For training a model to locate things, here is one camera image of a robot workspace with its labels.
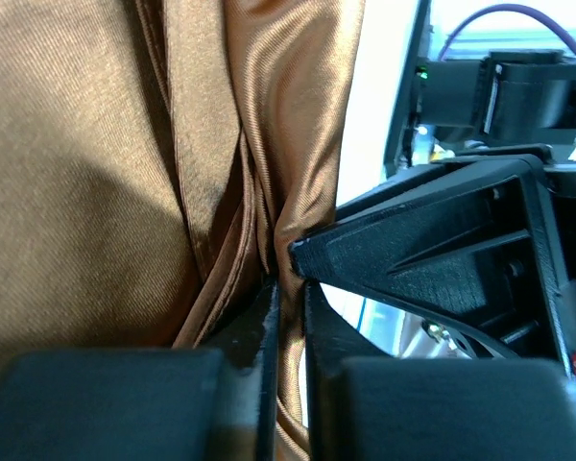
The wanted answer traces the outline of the orange cloth napkin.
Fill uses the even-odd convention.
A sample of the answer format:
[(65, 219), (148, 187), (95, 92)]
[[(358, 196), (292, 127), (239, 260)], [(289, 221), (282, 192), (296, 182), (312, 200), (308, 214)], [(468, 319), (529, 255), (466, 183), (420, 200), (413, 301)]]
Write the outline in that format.
[(0, 372), (199, 345), (276, 275), (276, 456), (307, 459), (288, 248), (333, 219), (364, 10), (0, 1)]

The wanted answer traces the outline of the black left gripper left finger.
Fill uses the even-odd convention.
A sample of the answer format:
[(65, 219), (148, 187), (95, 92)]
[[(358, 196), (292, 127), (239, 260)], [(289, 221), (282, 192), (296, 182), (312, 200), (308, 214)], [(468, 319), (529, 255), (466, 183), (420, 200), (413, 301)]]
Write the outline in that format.
[(0, 379), (0, 460), (272, 460), (279, 290), (194, 350), (18, 357)]

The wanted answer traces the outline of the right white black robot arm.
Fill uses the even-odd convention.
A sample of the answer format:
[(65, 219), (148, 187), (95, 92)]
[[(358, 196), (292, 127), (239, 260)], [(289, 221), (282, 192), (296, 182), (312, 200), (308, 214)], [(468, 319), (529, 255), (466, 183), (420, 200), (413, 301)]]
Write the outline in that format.
[(293, 268), (421, 316), (471, 357), (576, 376), (576, 42), (430, 61), (411, 41), (388, 180), (294, 242)]

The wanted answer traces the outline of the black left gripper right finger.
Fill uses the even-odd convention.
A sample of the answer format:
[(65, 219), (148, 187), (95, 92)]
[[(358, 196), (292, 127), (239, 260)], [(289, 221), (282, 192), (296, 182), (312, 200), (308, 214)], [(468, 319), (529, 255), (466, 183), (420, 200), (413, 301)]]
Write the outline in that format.
[(304, 289), (315, 460), (576, 460), (576, 385), (533, 359), (397, 359)]

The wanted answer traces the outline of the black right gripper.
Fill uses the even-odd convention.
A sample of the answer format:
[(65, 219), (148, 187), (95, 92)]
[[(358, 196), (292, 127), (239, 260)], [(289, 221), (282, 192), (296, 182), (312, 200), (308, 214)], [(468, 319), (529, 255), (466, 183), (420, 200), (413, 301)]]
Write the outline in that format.
[(290, 256), (303, 278), (418, 314), (468, 355), (548, 358), (576, 376), (576, 284), (534, 156), (404, 170)]

